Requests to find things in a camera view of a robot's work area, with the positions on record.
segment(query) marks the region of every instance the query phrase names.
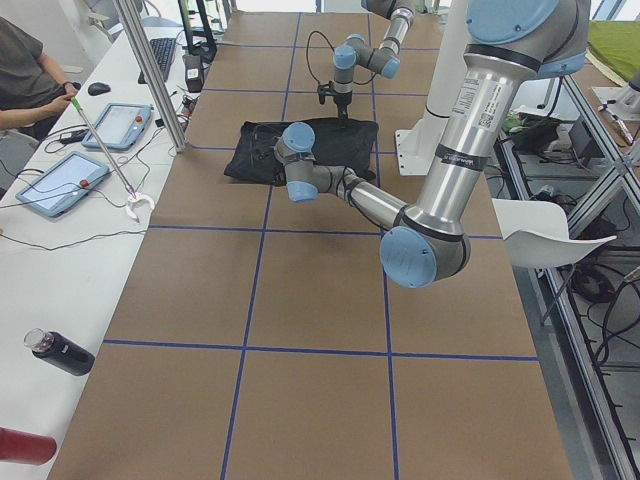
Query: reacher grabber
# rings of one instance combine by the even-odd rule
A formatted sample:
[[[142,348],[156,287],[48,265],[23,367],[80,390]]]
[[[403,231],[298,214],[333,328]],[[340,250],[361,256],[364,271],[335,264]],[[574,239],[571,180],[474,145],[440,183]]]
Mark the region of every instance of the reacher grabber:
[[[100,150],[102,150],[104,154],[107,156],[107,160],[109,160],[109,163],[113,167],[113,170],[118,174],[118,177],[120,178],[120,180],[122,180],[122,183],[124,184],[124,188],[127,190],[127,193],[129,194],[129,196],[127,197],[127,205],[125,206],[125,212],[127,212],[127,215],[130,218],[134,219],[136,222],[140,222],[140,219],[133,211],[133,207],[137,203],[147,202],[149,204],[149,208],[153,210],[156,206],[155,202],[149,195],[145,195],[144,193],[141,193],[141,192],[136,192],[135,188],[133,188],[129,180],[127,180],[127,177],[125,177],[124,173],[122,173],[122,170],[118,165],[118,162],[116,162],[115,159],[111,156],[111,152],[109,152],[109,149],[100,138],[100,135],[98,135],[98,132],[96,131],[95,127],[87,118],[87,115],[84,113],[84,110],[80,106],[80,103],[78,102],[78,100],[76,100],[76,98],[74,97],[71,99],[71,103],[73,103],[73,106],[76,108],[76,110],[82,117],[82,120],[84,120],[84,122],[87,124],[87,128],[91,132],[91,135],[93,135],[93,138],[96,139],[96,142],[100,146]]]

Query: black mouse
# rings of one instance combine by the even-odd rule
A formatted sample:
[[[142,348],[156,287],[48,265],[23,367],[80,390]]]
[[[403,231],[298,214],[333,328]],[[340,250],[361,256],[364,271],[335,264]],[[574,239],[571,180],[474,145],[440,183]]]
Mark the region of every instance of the black mouse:
[[[110,91],[111,91],[111,87],[106,83],[102,83],[102,82],[92,83],[91,85],[89,85],[89,88],[87,88],[87,93],[91,96],[101,95],[103,93],[107,93]]]

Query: white table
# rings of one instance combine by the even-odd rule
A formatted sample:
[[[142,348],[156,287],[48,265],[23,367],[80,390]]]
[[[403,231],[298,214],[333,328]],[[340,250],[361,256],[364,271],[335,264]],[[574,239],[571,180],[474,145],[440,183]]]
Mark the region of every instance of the white table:
[[[149,37],[175,37],[175,28],[153,28]],[[167,90],[176,108],[182,99],[184,65],[176,47]],[[90,119],[95,119],[109,102],[153,104],[146,85],[138,85],[140,69],[122,34],[87,80],[85,86],[102,81],[111,92],[90,97],[86,88],[78,100]],[[154,110],[153,120],[158,118]],[[82,123],[69,107],[53,130]],[[132,155],[156,130],[149,123],[143,137],[125,152]],[[70,151],[85,151],[79,144],[69,145],[58,154],[48,154],[41,146],[27,167],[45,170]],[[163,131],[141,154],[151,171],[140,191],[158,199],[173,161],[171,140]],[[108,163],[102,153],[90,155]],[[132,161],[123,171],[136,186],[146,168]],[[18,203],[15,194],[24,186],[17,180],[0,206]],[[98,189],[117,204],[126,202],[127,193],[115,174]],[[131,220],[122,208],[110,205],[91,193],[58,219],[47,219],[25,206],[0,209],[0,228],[4,234],[21,241],[49,247],[76,242],[98,234],[119,231],[144,231],[149,224],[147,205],[136,207],[140,223]],[[142,243],[143,235],[120,235],[83,243],[76,247],[47,252],[0,238],[0,426],[53,436],[60,446],[71,421],[87,376],[74,377],[33,357],[23,346],[25,333],[32,328],[55,330],[98,353],[111,321],[122,288]],[[0,478],[12,480],[45,479],[54,459],[43,466],[0,462]]]

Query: tablet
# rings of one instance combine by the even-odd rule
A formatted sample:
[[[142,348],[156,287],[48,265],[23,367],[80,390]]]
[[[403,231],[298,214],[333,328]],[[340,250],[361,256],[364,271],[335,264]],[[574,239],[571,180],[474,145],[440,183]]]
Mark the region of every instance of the tablet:
[[[151,105],[110,103],[93,126],[102,142],[111,150],[127,150],[136,143],[151,119]],[[86,148],[100,148],[91,132],[82,140]]]
[[[46,217],[73,207],[109,174],[109,167],[80,152],[71,152],[16,194],[16,199]]]

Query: red can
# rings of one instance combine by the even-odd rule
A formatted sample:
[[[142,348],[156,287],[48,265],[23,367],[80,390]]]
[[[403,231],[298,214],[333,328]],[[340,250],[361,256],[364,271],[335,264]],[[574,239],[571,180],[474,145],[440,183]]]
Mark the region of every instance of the red can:
[[[0,427],[0,460],[42,465],[55,455],[58,446],[52,437]]]

